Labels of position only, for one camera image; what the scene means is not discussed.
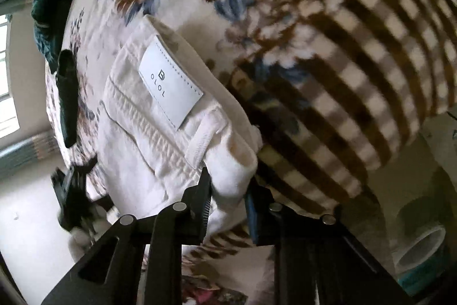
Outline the white denim pants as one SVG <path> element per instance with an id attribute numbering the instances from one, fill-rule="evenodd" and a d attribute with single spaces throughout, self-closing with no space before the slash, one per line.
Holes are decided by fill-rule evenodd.
<path id="1" fill-rule="evenodd" d="M 112 64 L 101 103 L 98 163 L 120 213 L 158 214 L 207 170 L 208 234 L 246 220 L 259 128 L 181 35 L 143 17 Z"/>

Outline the colourful printed paper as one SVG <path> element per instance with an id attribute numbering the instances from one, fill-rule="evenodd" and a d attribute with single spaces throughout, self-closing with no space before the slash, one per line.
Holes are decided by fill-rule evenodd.
<path id="1" fill-rule="evenodd" d="M 138 304 L 274 304 L 270 246 L 151 249 Z"/>

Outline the white cylindrical container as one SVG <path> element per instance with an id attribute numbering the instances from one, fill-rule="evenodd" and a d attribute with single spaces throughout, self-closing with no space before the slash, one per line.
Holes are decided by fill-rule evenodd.
<path id="1" fill-rule="evenodd" d="M 423 196 L 405 204 L 394 219 L 391 240 L 396 280 L 410 296 L 418 294 L 443 269 L 446 227 L 442 206 Z"/>

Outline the bright window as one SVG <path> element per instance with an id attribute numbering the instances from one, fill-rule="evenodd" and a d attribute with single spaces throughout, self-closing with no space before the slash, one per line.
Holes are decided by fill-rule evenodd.
<path id="1" fill-rule="evenodd" d="M 9 37 L 11 16 L 1 15 L 0 22 L 0 136 L 3 139 L 19 130 L 19 120 L 12 96 L 9 74 Z"/>

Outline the black remote on bed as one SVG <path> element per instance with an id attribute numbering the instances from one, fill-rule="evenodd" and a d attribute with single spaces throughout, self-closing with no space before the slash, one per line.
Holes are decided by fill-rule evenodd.
<path id="1" fill-rule="evenodd" d="M 79 84 L 74 55 L 68 49 L 63 49 L 59 56 L 56 85 L 61 106 L 63 142 L 69 149 L 77 141 Z"/>

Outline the floral brown checked blanket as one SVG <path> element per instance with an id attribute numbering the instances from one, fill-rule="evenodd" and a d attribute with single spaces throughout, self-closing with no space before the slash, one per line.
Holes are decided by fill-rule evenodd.
<path id="1" fill-rule="evenodd" d="M 181 35 L 259 128 L 253 176 L 295 211 L 355 198 L 423 123 L 456 104 L 456 0 L 73 0 L 79 84 L 66 163 L 98 156 L 106 79 L 137 23 Z M 200 247 L 247 247 L 246 222 Z"/>

